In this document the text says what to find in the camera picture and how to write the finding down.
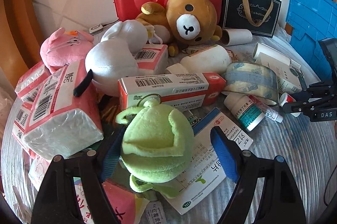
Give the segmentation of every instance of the teddy bear white muzzle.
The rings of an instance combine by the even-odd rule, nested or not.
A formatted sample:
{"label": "teddy bear white muzzle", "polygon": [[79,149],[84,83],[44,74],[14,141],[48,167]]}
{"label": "teddy bear white muzzle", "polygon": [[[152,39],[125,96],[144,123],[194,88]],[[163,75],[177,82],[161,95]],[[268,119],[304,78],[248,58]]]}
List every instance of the teddy bear white muzzle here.
{"label": "teddy bear white muzzle", "polygon": [[200,33],[200,24],[195,16],[184,14],[177,19],[177,30],[183,39],[191,40]]}

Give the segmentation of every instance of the gold ribbon handle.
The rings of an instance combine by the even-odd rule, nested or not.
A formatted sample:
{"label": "gold ribbon handle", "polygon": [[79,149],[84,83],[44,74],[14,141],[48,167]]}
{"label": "gold ribbon handle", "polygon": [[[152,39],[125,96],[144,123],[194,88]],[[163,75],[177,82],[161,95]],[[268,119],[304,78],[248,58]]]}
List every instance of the gold ribbon handle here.
{"label": "gold ribbon handle", "polygon": [[266,12],[265,16],[262,19],[262,21],[258,22],[258,23],[255,23],[252,19],[251,14],[250,14],[249,1],[248,0],[242,0],[242,3],[243,3],[243,8],[245,10],[245,14],[246,14],[246,18],[247,18],[248,22],[255,27],[260,27],[266,21],[266,19],[268,18],[268,16],[270,15],[270,13],[272,12],[273,7],[274,7],[274,2],[272,1],[268,11]]}

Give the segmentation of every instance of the white plush toy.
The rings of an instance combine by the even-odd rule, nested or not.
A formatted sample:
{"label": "white plush toy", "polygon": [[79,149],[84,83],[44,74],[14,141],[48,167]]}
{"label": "white plush toy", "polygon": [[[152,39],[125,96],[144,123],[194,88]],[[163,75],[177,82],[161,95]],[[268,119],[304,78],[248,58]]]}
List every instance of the white plush toy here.
{"label": "white plush toy", "polygon": [[149,35],[146,27],[137,20],[119,21],[111,26],[103,35],[101,42],[108,39],[119,37],[124,39],[132,54],[138,53],[144,48]]}
{"label": "white plush toy", "polygon": [[74,89],[74,96],[81,96],[90,82],[109,96],[119,97],[118,80],[138,76],[139,69],[126,40],[114,37],[101,41],[85,58],[86,78]]}

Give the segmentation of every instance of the plush toy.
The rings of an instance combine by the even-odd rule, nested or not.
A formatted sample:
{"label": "plush toy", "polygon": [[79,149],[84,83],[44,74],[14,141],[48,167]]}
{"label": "plush toy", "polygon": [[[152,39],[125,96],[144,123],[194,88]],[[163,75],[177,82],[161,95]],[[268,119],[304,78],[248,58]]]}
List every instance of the plush toy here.
{"label": "plush toy", "polygon": [[81,96],[92,81],[106,95],[119,97],[118,80],[139,75],[127,42],[119,37],[101,41],[93,47],[85,58],[85,68],[88,74],[75,88],[75,96]]}
{"label": "plush toy", "polygon": [[[156,33],[170,33],[167,42],[175,38],[184,45],[198,45],[209,40],[218,41],[222,29],[216,25],[217,14],[209,0],[168,0],[166,8],[155,2],[142,6],[142,13],[136,18],[143,25],[154,25]],[[170,56],[178,54],[178,47],[168,48]]]}
{"label": "plush toy", "polygon": [[84,31],[65,32],[59,28],[41,45],[40,55],[44,65],[51,73],[84,59],[94,47],[94,37]]}
{"label": "plush toy", "polygon": [[[128,116],[135,115],[129,124]],[[130,107],[116,116],[119,124],[129,124],[121,157],[131,173],[130,186],[138,192],[154,189],[168,198],[179,192],[161,183],[182,173],[190,164],[193,130],[186,117],[170,105],[152,98],[144,107]]]}
{"label": "plush toy", "polygon": [[119,21],[111,26],[103,35],[102,41],[106,41],[113,37],[124,39],[132,54],[139,52],[144,48],[148,41],[149,35],[147,29],[137,20]]}

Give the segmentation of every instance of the clear packing tape roll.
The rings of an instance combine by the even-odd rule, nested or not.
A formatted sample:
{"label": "clear packing tape roll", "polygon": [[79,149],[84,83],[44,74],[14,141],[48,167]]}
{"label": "clear packing tape roll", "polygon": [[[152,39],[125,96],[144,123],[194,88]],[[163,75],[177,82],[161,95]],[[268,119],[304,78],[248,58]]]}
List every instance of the clear packing tape roll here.
{"label": "clear packing tape roll", "polygon": [[278,105],[277,77],[268,67],[249,62],[233,62],[221,76],[227,82],[223,94],[234,92],[253,95],[267,105]]}

